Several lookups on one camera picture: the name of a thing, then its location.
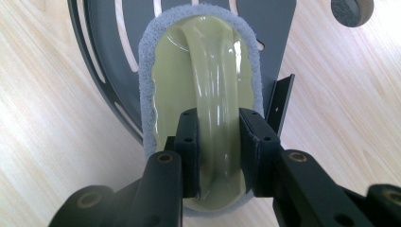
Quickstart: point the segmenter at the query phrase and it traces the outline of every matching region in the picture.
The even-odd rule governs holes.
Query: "wood grain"
[[[361,194],[401,185],[399,11],[398,0],[375,1],[371,20],[349,28],[330,1],[299,1],[280,73],[297,75],[284,147],[311,153]],[[140,178],[142,148],[92,82],[65,1],[2,1],[0,42],[0,226],[46,226],[83,186],[117,190]],[[183,221],[277,225],[270,199]]]

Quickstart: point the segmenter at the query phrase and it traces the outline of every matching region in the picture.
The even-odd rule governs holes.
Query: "wooden table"
[[[375,1],[371,20],[349,28],[330,1],[299,1],[280,73],[297,75],[283,146],[363,195],[371,183],[401,185],[400,11]],[[142,147],[87,72],[65,1],[3,1],[0,42],[0,226],[45,226],[78,189],[141,177]],[[271,199],[257,199],[183,225],[277,223]]]

